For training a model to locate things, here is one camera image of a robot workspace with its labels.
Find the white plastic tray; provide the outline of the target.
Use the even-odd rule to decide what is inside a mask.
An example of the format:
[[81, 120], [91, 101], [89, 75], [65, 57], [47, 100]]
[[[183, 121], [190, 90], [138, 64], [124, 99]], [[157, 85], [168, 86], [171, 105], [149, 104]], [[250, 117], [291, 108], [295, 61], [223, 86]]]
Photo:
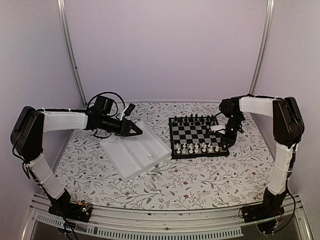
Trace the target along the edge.
[[99, 142], [123, 182], [148, 171], [172, 154], [171, 148], [145, 122], [140, 121], [137, 126], [142, 129], [142, 135], [113, 135]]

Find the black and silver chessboard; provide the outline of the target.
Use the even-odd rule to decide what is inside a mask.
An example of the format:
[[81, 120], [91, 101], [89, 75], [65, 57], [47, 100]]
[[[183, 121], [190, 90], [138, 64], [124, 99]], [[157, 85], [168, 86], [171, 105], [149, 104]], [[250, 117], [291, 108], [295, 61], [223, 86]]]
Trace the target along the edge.
[[[219, 132], [211, 132], [210, 126], [192, 125], [192, 126], [174, 126], [168, 119], [171, 158], [172, 159], [193, 159], [199, 157], [224, 157], [229, 156], [229, 150], [222, 151], [221, 134]], [[205, 142], [206, 152], [202, 152], [201, 143]], [[176, 154], [176, 143], [180, 144], [180, 154]], [[186, 154], [182, 153], [182, 145], [186, 143]], [[198, 143], [199, 152], [195, 153], [194, 143]], [[213, 146], [213, 152], [208, 152], [208, 143]], [[193, 154], [189, 154], [189, 144], [193, 144]]]

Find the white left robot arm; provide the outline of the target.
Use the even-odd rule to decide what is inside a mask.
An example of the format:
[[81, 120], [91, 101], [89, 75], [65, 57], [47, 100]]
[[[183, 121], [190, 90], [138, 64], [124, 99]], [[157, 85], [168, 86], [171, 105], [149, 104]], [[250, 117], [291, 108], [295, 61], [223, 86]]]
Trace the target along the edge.
[[102, 130], [118, 137], [139, 136], [143, 131], [127, 117], [135, 109], [135, 104], [124, 105], [117, 118], [111, 114], [115, 101], [106, 92], [94, 96], [84, 108], [35, 108], [24, 106], [10, 134], [12, 154], [22, 161], [27, 176], [34, 179], [45, 194], [55, 201], [55, 209], [63, 216], [74, 213], [70, 194], [59, 182], [49, 162], [46, 150], [49, 142], [46, 136], [55, 132], [74, 130]]

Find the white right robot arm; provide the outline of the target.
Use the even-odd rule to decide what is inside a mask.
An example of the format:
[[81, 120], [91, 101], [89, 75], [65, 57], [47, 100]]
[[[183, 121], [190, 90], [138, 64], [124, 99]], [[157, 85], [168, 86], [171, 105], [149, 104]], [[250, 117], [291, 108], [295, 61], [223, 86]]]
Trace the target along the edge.
[[305, 125], [294, 97], [243, 95], [225, 98], [219, 105], [220, 112], [228, 119], [221, 137], [225, 149], [232, 147], [238, 132], [242, 132], [244, 113], [272, 118], [276, 155], [273, 172], [266, 194], [280, 196], [287, 190], [287, 180], [293, 170], [295, 154], [305, 131]]

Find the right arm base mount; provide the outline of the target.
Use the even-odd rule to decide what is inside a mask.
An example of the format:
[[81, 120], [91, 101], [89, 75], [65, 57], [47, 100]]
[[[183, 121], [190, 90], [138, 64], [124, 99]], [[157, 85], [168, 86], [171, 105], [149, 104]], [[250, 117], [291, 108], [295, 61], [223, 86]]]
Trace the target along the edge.
[[276, 232], [284, 219], [283, 197], [264, 196], [263, 202], [256, 205], [245, 205], [239, 212], [245, 223], [251, 223], [272, 218], [257, 224], [258, 230], [264, 235]]

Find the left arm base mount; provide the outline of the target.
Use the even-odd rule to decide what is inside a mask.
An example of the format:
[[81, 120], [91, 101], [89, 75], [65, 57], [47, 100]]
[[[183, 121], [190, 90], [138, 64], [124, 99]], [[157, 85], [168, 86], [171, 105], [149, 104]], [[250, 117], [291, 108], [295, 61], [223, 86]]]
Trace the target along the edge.
[[47, 197], [51, 203], [48, 210], [50, 214], [84, 223], [89, 222], [93, 206], [91, 203], [85, 200], [78, 203], [71, 202], [71, 196], [67, 190], [64, 190], [58, 199], [52, 198], [50, 195]]

